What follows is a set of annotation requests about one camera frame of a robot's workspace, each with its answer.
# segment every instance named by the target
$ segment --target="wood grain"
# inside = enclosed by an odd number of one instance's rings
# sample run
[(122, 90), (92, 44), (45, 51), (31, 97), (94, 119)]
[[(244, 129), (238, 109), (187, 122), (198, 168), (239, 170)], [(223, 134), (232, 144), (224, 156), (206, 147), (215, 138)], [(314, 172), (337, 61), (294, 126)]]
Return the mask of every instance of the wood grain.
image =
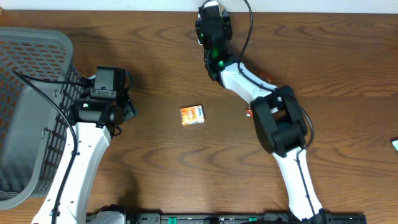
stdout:
[[(248, 15), (232, 14), (239, 51)], [(398, 16), (255, 13), (245, 63), (289, 84), (313, 119), (314, 188), (333, 212), (397, 223)], [(165, 213), (287, 210), (279, 168), (258, 140), (247, 105), (212, 82), (197, 44), (195, 13), (5, 11), (0, 26), (55, 29), (85, 76), (97, 65), (133, 73), (139, 116), (114, 138), (88, 211), (118, 203)], [(203, 105), (206, 122), (182, 127), (179, 108)], [(27, 223), (42, 199), (0, 212)]]

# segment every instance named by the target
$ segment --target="small box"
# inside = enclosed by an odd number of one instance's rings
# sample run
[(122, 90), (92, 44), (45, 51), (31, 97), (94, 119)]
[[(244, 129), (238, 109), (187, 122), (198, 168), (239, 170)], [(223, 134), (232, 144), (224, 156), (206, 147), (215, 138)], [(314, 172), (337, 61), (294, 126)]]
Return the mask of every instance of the small box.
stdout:
[(205, 122), (205, 115), (201, 105), (180, 109), (182, 126)]

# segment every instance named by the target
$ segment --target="gray plastic basket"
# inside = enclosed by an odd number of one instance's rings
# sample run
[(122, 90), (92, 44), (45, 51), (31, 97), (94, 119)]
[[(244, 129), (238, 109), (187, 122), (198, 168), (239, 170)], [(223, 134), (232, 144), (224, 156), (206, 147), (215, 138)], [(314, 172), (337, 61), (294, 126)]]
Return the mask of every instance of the gray plastic basket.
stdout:
[[(0, 210), (48, 193), (67, 136), (57, 111), (12, 71), (79, 82), (72, 56), (72, 43), (60, 32), (0, 28)], [(82, 92), (76, 85), (32, 83), (65, 113)]]

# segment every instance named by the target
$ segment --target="orange object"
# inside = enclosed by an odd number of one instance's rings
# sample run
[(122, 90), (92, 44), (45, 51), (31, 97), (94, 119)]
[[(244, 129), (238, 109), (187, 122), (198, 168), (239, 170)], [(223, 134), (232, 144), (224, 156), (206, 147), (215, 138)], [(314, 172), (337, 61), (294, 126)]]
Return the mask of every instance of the orange object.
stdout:
[(246, 116), (253, 117), (253, 112), (251, 111), (250, 107), (246, 109)]
[(182, 126), (205, 122), (205, 115), (201, 105), (180, 109)]
[(268, 84), (271, 84), (274, 81), (274, 78), (270, 75), (267, 75), (265, 72), (259, 72), (259, 77)]

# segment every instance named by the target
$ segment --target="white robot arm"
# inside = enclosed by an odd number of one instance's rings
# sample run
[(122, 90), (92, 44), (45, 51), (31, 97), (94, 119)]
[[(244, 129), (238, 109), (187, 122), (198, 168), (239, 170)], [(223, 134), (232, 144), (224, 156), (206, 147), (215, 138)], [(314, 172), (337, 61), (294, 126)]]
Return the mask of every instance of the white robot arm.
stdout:
[[(136, 115), (127, 94), (129, 88), (124, 86), (126, 74), (128, 72), (121, 68), (98, 67), (93, 83), (72, 104), (68, 122), (77, 141), (74, 142), (73, 134), (68, 129), (50, 192), (32, 224), (86, 223), (88, 199), (101, 158), (111, 138), (117, 135), (115, 129), (121, 133), (119, 124)], [(16, 75), (24, 80), (21, 74)], [(97, 214), (90, 223), (125, 222), (125, 214), (106, 211)]]
[[(282, 173), (289, 195), (289, 208), (299, 219), (310, 219), (322, 208), (315, 195), (308, 172), (305, 140), (307, 127), (297, 107), (292, 106), (293, 91), (278, 89), (251, 73), (228, 53), (225, 44), (232, 30), (228, 13), (217, 1), (208, 1), (199, 8), (195, 24), (199, 44), (205, 48), (209, 76), (226, 89), (237, 93), (251, 105), (257, 136), (264, 149), (271, 153)], [(279, 109), (286, 110), (286, 120), (273, 118)]]
[[(260, 78), (247, 70), (243, 64), (241, 64), (241, 69), (244, 70), (246, 76), (257, 82), (257, 84), (260, 84), (271, 90), (275, 90), (277, 88), (275, 85), (271, 85), (262, 81)], [(238, 64), (236, 62), (227, 66), (220, 74), (225, 88), (234, 91), (249, 104), (257, 98), (272, 94), (270, 91), (259, 88), (250, 80), (243, 77), (238, 70)], [(271, 112), (276, 113), (278, 112), (278, 109), (271, 108)], [(275, 157), (285, 181), (287, 193), (289, 195), (290, 210), (299, 220), (313, 217), (313, 212), (317, 214), (322, 206), (313, 189), (310, 173), (307, 167), (306, 150), (303, 150), (303, 147), (298, 146), (287, 152), (286, 157), (281, 157), (274, 152), (272, 155)], [(297, 156), (299, 158), (305, 183), (302, 180), (300, 167), (297, 162)], [(307, 191), (313, 208), (311, 208), (307, 198)]]

